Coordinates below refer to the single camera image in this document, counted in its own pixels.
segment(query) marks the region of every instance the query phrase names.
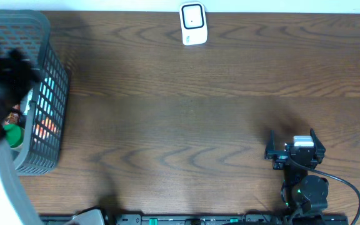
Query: white wall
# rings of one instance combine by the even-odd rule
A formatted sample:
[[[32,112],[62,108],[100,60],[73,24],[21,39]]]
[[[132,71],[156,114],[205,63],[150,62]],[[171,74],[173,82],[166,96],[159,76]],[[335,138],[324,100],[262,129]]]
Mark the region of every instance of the white wall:
[[[178,11],[186,0],[0,0],[0,9]],[[201,0],[208,12],[360,13],[360,0]]]

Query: gray plastic basket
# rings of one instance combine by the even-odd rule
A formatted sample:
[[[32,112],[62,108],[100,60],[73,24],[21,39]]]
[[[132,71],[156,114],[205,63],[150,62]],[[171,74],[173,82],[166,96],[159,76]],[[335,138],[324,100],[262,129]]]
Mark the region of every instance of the gray plastic basket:
[[[18,48],[42,77],[29,102],[23,148],[14,158],[19,175],[45,174],[58,163],[69,78],[49,43],[49,33],[49,21],[40,12],[0,10],[3,53]]]

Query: green cap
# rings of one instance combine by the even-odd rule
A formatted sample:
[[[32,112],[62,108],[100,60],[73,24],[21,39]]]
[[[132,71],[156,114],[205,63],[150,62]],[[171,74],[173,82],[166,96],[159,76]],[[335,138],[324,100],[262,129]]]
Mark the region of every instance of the green cap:
[[[11,148],[19,147],[23,143],[23,129],[16,124],[8,124],[4,126],[6,131],[6,140]]]

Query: wooden table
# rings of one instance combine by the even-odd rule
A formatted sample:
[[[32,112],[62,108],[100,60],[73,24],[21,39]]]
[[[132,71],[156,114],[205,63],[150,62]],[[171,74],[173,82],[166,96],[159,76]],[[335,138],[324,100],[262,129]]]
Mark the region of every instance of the wooden table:
[[[209,13],[208,42],[189,47],[178,13],[45,15],[72,80],[58,167],[21,178],[40,213],[284,208],[270,129],[314,128],[317,168],[360,190],[360,15]],[[330,180],[327,200],[352,221],[352,189]]]

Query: table surface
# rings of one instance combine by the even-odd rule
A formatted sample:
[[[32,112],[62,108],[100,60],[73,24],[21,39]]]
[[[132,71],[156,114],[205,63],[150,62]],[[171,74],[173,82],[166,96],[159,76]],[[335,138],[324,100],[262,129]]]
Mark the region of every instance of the table surface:
[[[360,15],[209,13],[186,47],[177,13],[44,13],[72,78],[58,167],[21,178],[40,213],[283,209],[270,129],[314,128],[317,168],[360,190]],[[326,212],[352,221],[355,193],[329,182]]]

